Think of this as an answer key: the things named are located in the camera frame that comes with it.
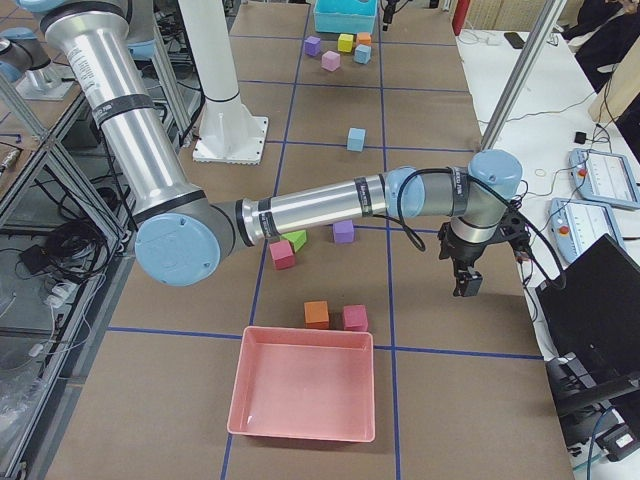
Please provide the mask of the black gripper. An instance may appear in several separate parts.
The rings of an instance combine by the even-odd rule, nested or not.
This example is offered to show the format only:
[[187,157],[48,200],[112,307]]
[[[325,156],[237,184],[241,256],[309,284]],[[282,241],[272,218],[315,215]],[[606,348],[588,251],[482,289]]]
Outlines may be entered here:
[[438,231],[439,259],[450,259],[455,277],[455,297],[474,297],[483,282],[476,270],[476,261],[485,249],[494,244],[509,243],[514,251],[524,251],[528,246],[525,222],[516,214],[505,213],[494,225],[479,226],[463,217],[445,222]]
[[404,8],[403,5],[401,5],[401,1],[400,0],[387,0],[386,3],[383,6],[383,26],[382,29],[383,31],[387,31],[390,24],[391,24],[391,15],[395,15],[397,12],[399,12],[400,10],[402,10]]

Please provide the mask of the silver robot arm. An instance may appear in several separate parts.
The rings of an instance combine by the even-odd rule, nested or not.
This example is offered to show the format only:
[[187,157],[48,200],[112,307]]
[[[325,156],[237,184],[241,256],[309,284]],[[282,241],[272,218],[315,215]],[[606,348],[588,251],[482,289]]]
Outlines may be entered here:
[[491,244],[528,255],[529,230],[513,204],[522,168],[487,150],[465,168],[397,168],[333,185],[212,204],[186,177],[136,68],[155,51],[149,1],[25,1],[80,84],[136,198],[136,258],[157,281],[187,286],[262,239],[357,217],[445,217],[440,255],[450,259],[458,296],[482,282],[475,263]]

